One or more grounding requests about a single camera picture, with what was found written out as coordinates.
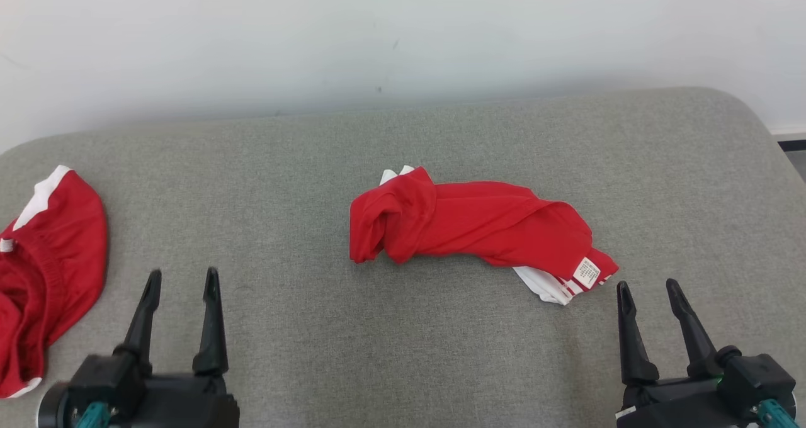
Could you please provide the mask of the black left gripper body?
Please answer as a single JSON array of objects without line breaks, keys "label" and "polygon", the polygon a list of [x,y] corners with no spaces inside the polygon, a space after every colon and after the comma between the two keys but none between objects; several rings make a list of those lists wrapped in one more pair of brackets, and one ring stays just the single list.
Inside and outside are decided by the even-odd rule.
[{"label": "black left gripper body", "polygon": [[239,428],[239,403],[220,374],[154,374],[123,428]]}]

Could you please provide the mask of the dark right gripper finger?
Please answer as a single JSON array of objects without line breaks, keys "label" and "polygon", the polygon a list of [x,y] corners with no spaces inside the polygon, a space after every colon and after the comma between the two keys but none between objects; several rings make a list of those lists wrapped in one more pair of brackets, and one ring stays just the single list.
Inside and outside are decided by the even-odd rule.
[{"label": "dark right gripper finger", "polygon": [[717,364],[717,350],[702,322],[691,307],[676,279],[667,279],[667,295],[671,310],[679,321],[687,349],[687,374],[690,378],[717,378],[723,369]]},{"label": "dark right gripper finger", "polygon": [[627,282],[621,281],[616,290],[622,383],[627,386],[654,384],[659,379],[659,371],[648,359],[637,327],[637,307],[630,287]]}]

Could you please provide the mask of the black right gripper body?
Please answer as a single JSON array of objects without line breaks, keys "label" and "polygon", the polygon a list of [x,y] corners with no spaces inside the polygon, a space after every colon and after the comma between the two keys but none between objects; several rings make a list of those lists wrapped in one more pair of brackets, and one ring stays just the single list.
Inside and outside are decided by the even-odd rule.
[{"label": "black right gripper body", "polygon": [[720,398],[720,379],[679,378],[625,388],[616,428],[759,428],[738,419]]}]

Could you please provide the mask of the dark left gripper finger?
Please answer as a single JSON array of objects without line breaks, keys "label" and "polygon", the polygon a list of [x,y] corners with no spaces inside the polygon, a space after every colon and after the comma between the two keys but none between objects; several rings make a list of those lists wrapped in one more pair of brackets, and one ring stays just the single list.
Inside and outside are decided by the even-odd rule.
[{"label": "dark left gripper finger", "polygon": [[153,316],[159,307],[159,297],[161,297],[161,283],[161,270],[152,270],[135,313],[133,313],[127,335],[124,341],[113,349],[113,354],[116,356],[118,354],[132,356],[143,377],[151,377],[153,372],[150,362],[150,345],[152,344]]},{"label": "dark left gripper finger", "polygon": [[220,279],[215,267],[207,269],[202,301],[205,304],[205,316],[199,350],[193,358],[193,373],[196,376],[223,376],[229,371],[229,359]]}]

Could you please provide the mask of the red shorts with white stripe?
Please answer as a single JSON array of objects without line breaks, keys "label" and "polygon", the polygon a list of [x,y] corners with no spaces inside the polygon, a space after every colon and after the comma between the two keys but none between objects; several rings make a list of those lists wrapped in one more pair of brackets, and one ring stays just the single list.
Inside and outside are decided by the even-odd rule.
[{"label": "red shorts with white stripe", "polygon": [[0,232],[0,399],[40,385],[48,348],[103,292],[107,258],[100,196],[57,166]]}]

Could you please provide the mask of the red Bulls basketball jersey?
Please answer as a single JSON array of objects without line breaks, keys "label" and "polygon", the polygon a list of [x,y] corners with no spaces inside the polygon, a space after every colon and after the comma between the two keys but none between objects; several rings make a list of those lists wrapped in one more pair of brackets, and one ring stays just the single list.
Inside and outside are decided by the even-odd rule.
[{"label": "red Bulls basketball jersey", "polygon": [[423,167],[386,170],[352,201],[350,258],[385,251],[398,264],[415,256],[475,256],[512,268],[545,302],[567,305],[619,270],[595,248],[593,231],[572,205],[498,181],[434,183]]}]

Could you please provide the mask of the grey fabric sofa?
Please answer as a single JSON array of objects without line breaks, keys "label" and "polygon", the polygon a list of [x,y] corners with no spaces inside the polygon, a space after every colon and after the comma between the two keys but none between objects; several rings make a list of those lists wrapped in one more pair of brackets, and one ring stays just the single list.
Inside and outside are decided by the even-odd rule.
[{"label": "grey fabric sofa", "polygon": [[[241,428],[608,428],[622,405],[616,282],[664,377],[687,354],[665,282],[716,347],[768,353],[806,428],[806,183],[758,117],[703,87],[271,116],[41,138],[0,154],[0,229],[58,164],[106,207],[95,307],[50,349],[48,387],[120,342],[163,271],[150,356],[187,371],[218,268]],[[504,181],[567,202],[619,273],[567,307],[475,257],[349,259],[349,207],[386,168]]]}]

